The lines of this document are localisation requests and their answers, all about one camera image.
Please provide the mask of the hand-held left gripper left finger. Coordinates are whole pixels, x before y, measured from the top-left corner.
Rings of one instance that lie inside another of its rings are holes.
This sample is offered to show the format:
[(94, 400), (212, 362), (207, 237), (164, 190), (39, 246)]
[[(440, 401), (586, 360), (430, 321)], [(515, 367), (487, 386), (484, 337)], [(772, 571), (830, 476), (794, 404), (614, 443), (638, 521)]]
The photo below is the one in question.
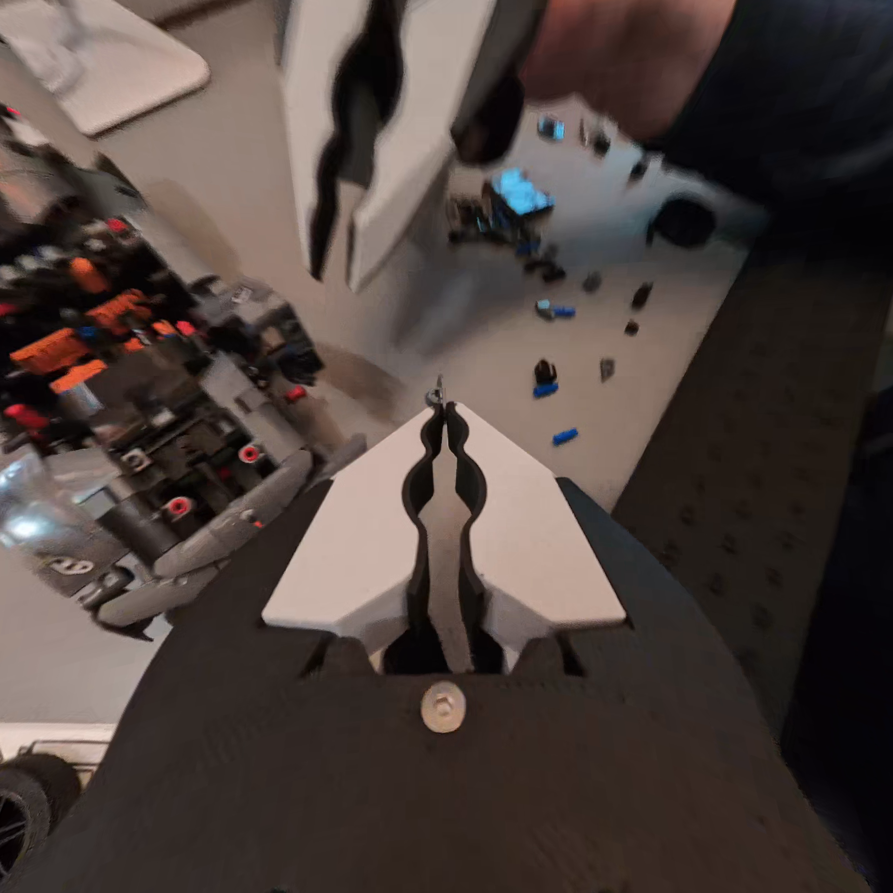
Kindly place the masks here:
[(444, 421), (442, 407), (424, 409), (331, 478), (262, 610), (266, 626), (358, 640), (386, 672), (447, 670), (420, 518)]

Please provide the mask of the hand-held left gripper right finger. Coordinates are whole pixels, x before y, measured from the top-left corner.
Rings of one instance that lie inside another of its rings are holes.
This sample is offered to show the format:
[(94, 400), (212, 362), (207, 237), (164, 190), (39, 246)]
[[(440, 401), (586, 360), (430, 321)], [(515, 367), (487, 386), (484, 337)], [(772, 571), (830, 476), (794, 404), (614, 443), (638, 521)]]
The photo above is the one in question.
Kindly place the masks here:
[(627, 613), (558, 478), (463, 405), (446, 407), (460, 534), (459, 602), (475, 672), (509, 672), (532, 640)]

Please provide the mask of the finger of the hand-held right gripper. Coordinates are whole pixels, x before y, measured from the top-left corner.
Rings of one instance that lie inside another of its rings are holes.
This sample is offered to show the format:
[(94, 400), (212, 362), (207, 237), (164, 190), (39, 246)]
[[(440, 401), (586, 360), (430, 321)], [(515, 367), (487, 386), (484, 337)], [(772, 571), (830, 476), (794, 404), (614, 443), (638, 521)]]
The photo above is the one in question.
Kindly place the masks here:
[(347, 282), (364, 289), (453, 159), (451, 129), (493, 17), (493, 1), (408, 2), (397, 31), (403, 78), (375, 139), (373, 176), (355, 209)]
[(297, 232), (322, 280), (341, 180), (368, 187), (391, 116), (391, 3), (292, 2), (280, 58)]

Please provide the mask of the grey lego panel assembly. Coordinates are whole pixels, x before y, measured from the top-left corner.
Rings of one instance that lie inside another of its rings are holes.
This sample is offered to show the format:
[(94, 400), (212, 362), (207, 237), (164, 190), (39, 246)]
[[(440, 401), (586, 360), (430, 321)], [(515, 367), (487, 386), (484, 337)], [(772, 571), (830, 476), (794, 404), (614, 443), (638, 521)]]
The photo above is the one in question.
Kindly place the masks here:
[(554, 197), (539, 189), (521, 168), (496, 173), (487, 186), (498, 202), (519, 218), (549, 213), (555, 206)]

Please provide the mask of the grey lego car model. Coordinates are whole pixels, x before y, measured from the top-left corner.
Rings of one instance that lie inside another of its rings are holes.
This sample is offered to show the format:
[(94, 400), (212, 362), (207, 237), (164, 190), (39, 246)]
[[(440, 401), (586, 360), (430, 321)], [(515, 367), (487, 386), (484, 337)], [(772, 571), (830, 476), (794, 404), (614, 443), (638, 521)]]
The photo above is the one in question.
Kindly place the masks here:
[(366, 439), (313, 429), (323, 363), (283, 296), (221, 278), (103, 155), (1, 125), (2, 544), (151, 641)]

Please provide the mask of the pile of small lego pieces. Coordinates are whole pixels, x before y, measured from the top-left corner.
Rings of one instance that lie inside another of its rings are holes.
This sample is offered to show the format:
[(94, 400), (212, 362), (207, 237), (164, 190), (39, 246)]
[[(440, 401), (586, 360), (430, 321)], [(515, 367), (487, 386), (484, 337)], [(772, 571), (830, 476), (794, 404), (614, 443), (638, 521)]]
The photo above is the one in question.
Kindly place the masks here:
[(552, 206), (521, 214), (488, 182), (479, 195), (452, 194), (446, 200), (447, 241), (453, 247), (482, 244), (510, 249), (523, 262), (527, 274), (538, 273), (542, 282), (566, 279), (557, 261), (557, 249), (543, 247), (538, 220)]

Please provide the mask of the black lego wheel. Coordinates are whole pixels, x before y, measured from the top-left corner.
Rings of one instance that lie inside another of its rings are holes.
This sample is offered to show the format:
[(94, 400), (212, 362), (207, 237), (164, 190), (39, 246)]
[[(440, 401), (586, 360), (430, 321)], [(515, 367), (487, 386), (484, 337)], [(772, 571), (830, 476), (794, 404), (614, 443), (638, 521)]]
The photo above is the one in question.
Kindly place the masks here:
[(646, 245), (655, 239), (686, 250), (704, 247), (717, 227), (713, 210), (696, 199), (685, 196), (669, 198), (648, 224)]
[(23, 753), (1, 765), (1, 881), (40, 846), (82, 792), (75, 767), (52, 753)]

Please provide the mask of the white rounded board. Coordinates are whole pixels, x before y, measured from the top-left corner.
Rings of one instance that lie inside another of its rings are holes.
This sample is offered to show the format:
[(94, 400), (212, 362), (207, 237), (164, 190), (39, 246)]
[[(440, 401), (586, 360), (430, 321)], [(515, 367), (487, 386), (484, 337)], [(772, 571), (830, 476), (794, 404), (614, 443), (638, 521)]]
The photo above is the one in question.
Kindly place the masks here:
[(94, 139), (207, 86), (205, 59), (121, 2), (2, 2), (2, 50)]

